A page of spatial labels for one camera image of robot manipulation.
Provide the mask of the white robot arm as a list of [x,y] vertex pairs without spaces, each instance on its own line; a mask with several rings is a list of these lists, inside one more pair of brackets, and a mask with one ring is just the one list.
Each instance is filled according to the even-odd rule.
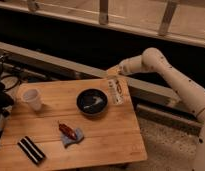
[[157,48],[147,48],[139,56],[122,60],[107,70],[109,75],[158,73],[202,123],[192,171],[205,171],[205,88],[174,68]]

